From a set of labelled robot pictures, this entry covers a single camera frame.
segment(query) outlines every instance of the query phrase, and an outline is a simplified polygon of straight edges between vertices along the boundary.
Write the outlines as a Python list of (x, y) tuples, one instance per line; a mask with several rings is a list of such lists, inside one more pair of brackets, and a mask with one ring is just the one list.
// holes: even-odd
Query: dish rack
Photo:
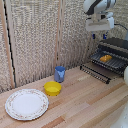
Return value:
[[(107, 62), (100, 61), (105, 55), (112, 56), (112, 59)], [(103, 40), (99, 42), (98, 49), (90, 60), (91, 62), (82, 64), (80, 70), (109, 84), (110, 80), (123, 76), (128, 65), (128, 41), (118, 38)]]

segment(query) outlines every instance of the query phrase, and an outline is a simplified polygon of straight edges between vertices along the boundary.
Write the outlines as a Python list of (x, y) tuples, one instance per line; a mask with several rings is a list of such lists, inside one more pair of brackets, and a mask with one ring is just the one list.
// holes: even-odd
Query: white plate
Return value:
[(48, 108), (47, 96), (36, 89), (23, 89), (13, 93), (6, 101), (6, 112), (17, 120), (32, 120)]

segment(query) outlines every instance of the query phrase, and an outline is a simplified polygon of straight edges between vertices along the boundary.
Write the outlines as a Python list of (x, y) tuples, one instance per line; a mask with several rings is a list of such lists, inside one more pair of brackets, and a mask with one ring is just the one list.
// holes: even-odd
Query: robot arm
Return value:
[(114, 19), (112, 12), (106, 12), (112, 8), (116, 0), (85, 0), (84, 12), (87, 15), (95, 15), (94, 21), (92, 18), (86, 20), (87, 31), (110, 30), (114, 28)]

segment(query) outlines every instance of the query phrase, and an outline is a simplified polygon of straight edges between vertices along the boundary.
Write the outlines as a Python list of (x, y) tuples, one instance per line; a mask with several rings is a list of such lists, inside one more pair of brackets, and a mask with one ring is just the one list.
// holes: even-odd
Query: wooden table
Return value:
[(128, 87), (122, 78), (106, 85), (77, 67), (66, 71), (61, 93), (48, 96), (49, 108), (38, 119), (17, 121), (6, 113), (4, 105), (12, 93), (25, 88), (44, 92), (44, 84), (53, 80), (50, 76), (1, 94), (0, 128), (109, 128), (128, 101)]

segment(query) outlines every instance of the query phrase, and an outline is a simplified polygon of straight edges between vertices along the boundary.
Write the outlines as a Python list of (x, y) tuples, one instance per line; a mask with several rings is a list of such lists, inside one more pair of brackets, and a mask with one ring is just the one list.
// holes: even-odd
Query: blue cup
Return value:
[(62, 66), (55, 67), (55, 74), (54, 74), (54, 80), (58, 83), (61, 83), (64, 81), (64, 75), (65, 75), (65, 68)]

